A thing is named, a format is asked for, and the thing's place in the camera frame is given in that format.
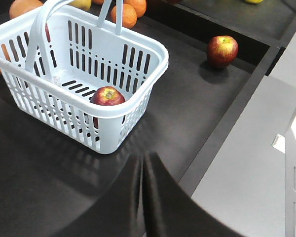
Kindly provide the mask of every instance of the apple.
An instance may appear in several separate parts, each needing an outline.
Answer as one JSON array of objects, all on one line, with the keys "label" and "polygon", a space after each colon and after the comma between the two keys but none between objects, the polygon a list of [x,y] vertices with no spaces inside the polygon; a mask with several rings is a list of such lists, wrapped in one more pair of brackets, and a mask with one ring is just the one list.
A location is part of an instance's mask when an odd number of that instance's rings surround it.
[{"label": "apple", "polygon": [[[96,105],[119,105],[125,102],[124,96],[113,86],[100,87],[90,99],[90,102]],[[98,128],[98,119],[93,118],[94,126]]]},{"label": "apple", "polygon": [[231,36],[215,36],[207,45],[207,61],[218,69],[227,67],[238,54],[238,43]]},{"label": "apple", "polygon": [[50,42],[50,34],[49,34],[49,29],[47,23],[45,24],[45,33],[47,37],[47,42]]}]

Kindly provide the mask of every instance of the white plastic basket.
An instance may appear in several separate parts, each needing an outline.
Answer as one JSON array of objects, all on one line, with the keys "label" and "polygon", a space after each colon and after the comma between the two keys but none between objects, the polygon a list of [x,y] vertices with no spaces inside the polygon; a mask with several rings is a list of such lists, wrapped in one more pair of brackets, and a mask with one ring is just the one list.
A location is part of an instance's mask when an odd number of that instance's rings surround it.
[{"label": "white plastic basket", "polygon": [[[105,0],[99,17],[66,5],[70,2],[48,0],[0,25],[0,68],[21,110],[109,154],[145,112],[152,86],[168,67],[168,52],[156,40],[121,26],[122,0],[116,1],[116,24],[105,20],[111,0]],[[126,102],[90,103],[93,93],[107,85]]]}]

